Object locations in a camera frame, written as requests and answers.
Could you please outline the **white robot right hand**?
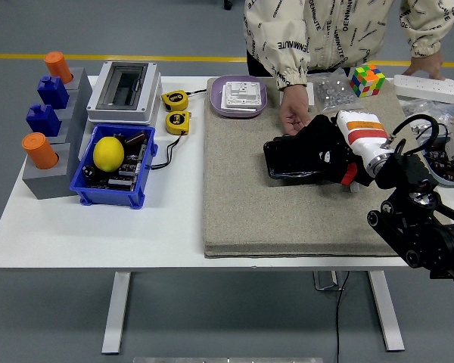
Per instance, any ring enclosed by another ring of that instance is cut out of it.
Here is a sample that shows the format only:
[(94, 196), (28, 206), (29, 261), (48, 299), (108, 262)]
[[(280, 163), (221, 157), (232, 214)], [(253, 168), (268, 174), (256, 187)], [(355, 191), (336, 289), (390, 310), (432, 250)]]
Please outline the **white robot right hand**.
[(393, 153), (386, 145), (388, 134), (375, 114), (342, 110), (328, 120), (337, 126), (353, 153), (362, 158), (366, 169), (374, 169)]

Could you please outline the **person's right hand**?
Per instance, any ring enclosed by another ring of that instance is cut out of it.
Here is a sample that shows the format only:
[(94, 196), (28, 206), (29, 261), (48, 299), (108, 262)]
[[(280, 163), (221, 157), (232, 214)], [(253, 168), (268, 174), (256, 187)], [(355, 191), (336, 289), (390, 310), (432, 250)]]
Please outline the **person's right hand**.
[(285, 134), (288, 135), (296, 135), (311, 123), (309, 96), (305, 85), (289, 85), (284, 88), (280, 120)]

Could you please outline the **person's left hand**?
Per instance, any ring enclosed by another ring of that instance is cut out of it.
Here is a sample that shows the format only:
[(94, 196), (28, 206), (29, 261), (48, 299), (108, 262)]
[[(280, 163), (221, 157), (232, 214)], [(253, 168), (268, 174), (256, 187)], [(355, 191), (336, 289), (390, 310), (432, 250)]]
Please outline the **person's left hand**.
[(441, 51), (427, 57), (411, 57), (409, 67), (403, 72), (404, 76), (414, 76), (417, 72), (423, 71), (429, 75), (430, 79), (444, 80), (440, 70), (443, 66), (443, 56)]

